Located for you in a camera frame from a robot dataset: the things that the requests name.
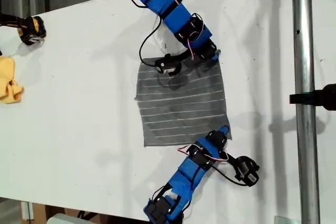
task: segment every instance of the gray fabric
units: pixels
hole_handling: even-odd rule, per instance
[[[140,65],[135,99],[144,146],[193,143],[222,125],[229,126],[220,65],[198,63],[184,61],[181,73],[175,77]]]

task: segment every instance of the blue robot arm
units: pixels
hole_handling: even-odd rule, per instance
[[[246,156],[233,158],[223,151],[227,132],[228,127],[223,126],[218,131],[211,131],[206,137],[199,138],[189,147],[187,150],[189,156],[156,197],[149,199],[144,208],[152,223],[182,223],[183,211],[187,208],[185,205],[189,206],[194,190],[205,173],[215,164],[214,158],[227,160],[236,171],[236,179],[244,182],[241,185],[253,186],[258,182],[259,166],[252,159]],[[169,190],[177,195],[176,199],[164,195]]]
[[[179,73],[181,62],[193,55],[203,60],[216,61],[220,53],[211,41],[212,33],[197,14],[191,14],[181,0],[140,0],[145,7],[156,13],[163,20],[176,39],[187,50],[179,56],[170,54],[155,61],[154,66],[159,73],[168,72],[171,76]]]

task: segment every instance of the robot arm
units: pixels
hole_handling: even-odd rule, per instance
[[[26,45],[32,45],[47,35],[44,22],[38,16],[23,19],[0,13],[0,26],[17,28],[20,39]]]
[[[155,61],[159,73],[171,76],[181,70],[182,60],[197,55],[201,59],[217,60],[220,53],[211,41],[212,33],[198,14],[191,14],[181,0],[140,0],[147,8],[163,20],[176,39],[188,50],[178,57],[170,54]]]
[[[199,138],[195,144],[189,147],[188,157],[179,166],[177,172],[162,187],[155,198],[149,199],[144,208],[145,214],[152,223],[182,223],[183,211],[189,206],[194,190],[205,173],[211,167],[215,168],[216,161],[226,161],[233,166],[236,171],[236,179],[244,182],[244,184],[236,182],[235,184],[253,186],[258,182],[259,166],[256,162],[246,156],[233,158],[224,151],[227,132],[228,127],[223,126],[218,131],[211,131],[208,136]],[[177,195],[176,199],[170,195],[164,195],[170,189],[172,193]]]

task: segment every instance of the floor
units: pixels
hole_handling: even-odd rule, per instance
[[[19,201],[0,198],[0,223],[21,224]]]

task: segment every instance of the white stripe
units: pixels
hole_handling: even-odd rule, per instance
[[[193,133],[193,134],[169,135],[169,136],[156,136],[155,138],[174,137],[174,136],[192,136],[192,135],[206,134],[206,133],[208,133],[208,132],[199,132],[199,133]]]
[[[218,74],[214,74],[213,76],[222,76],[222,74],[218,73]],[[189,83],[194,82],[194,81],[204,80],[204,79],[207,79],[207,78],[210,78],[210,77],[213,77],[213,76],[207,76],[207,77],[195,79],[195,80],[190,81]]]
[[[176,112],[160,113],[160,114],[153,114],[153,115],[142,115],[141,117],[142,117],[142,118],[144,118],[145,116],[168,115],[168,114],[175,114],[175,113],[190,113],[190,112],[199,112],[199,111],[213,111],[213,110],[189,110],[189,111],[176,111]]]
[[[199,126],[203,126],[203,125],[208,125],[207,123],[203,123],[203,124],[198,124],[198,125],[194,125],[194,126],[182,126],[182,127],[172,127],[172,128],[161,128],[161,129],[153,129],[151,131],[161,131],[161,130],[171,130],[171,129],[180,129],[180,128],[193,128],[193,127],[199,127]]]
[[[208,102],[219,102],[219,101],[224,101],[224,99],[211,100],[211,101],[206,101],[206,102],[180,103],[180,104],[173,104],[173,105],[165,105],[165,106],[158,106],[158,107],[143,108],[143,109],[140,109],[140,110],[151,110],[151,109],[163,108],[163,107],[170,107],[170,106],[188,105],[188,104],[198,104],[198,103],[208,103]]]
[[[173,119],[173,120],[165,120],[165,121],[157,121],[157,122],[147,122],[147,123],[144,123],[144,124],[165,123],[165,122],[184,121],[184,120],[197,120],[197,119],[201,119],[201,118],[217,118],[217,117],[222,116],[222,115],[225,115],[225,114],[201,116],[200,118],[186,118],[186,119]]]
[[[188,97],[199,97],[200,95],[215,94],[219,92],[223,92],[223,90],[210,92],[210,93],[204,93],[204,94],[187,95],[186,97],[174,97],[174,98],[165,98],[165,99],[157,99],[157,100],[149,100],[149,101],[138,101],[138,102],[158,102],[158,101],[176,100],[176,99],[182,99],[182,98],[188,98]]]
[[[157,72],[157,71],[139,71],[139,73],[154,73],[154,72]]]
[[[215,65],[215,66],[213,66],[211,68],[205,68],[203,70],[205,71],[205,70],[214,69],[214,68],[217,68],[217,67],[218,67],[218,65]],[[190,76],[192,74],[193,74],[193,72],[190,72],[190,73],[188,73],[188,74],[186,74],[184,76]],[[172,77],[160,77],[159,79],[161,80],[161,79],[171,79],[171,78]],[[157,77],[155,77],[155,78],[146,78],[146,79],[138,79],[138,81],[146,81],[146,80],[157,80]]]
[[[208,84],[208,85],[204,85],[204,86],[200,86],[197,88],[192,88],[192,89],[187,89],[187,90],[183,90],[183,91],[174,91],[174,93],[183,93],[183,92],[187,92],[187,91],[191,91],[191,90],[195,90],[195,89],[201,89],[201,88],[206,88],[206,87],[211,87],[213,85],[217,85],[217,84],[222,84],[222,82],[215,82],[212,84]],[[171,94],[172,92],[167,92],[167,93],[144,93],[144,94],[138,94],[138,95],[148,95],[148,94]]]
[[[218,73],[218,74],[214,74],[213,76],[222,76],[222,74]],[[189,83],[191,82],[195,82],[195,81],[199,81],[199,80],[204,80],[204,79],[207,79],[207,78],[210,78],[210,77],[213,77],[213,76],[207,76],[207,77],[203,77],[203,78],[198,78],[198,79],[195,79],[195,80],[192,80],[190,81]],[[179,86],[181,84],[170,84],[169,86]],[[162,87],[162,85],[156,85],[156,86],[142,86],[143,88],[154,88],[154,87]]]
[[[156,77],[156,78],[146,78],[146,79],[138,79],[138,81],[147,81],[147,80],[161,80],[161,79],[171,79],[172,77]]]
[[[185,134],[179,134],[179,135],[170,135],[170,136],[156,136],[155,138],[162,138],[162,137],[173,137],[173,136],[185,136]]]

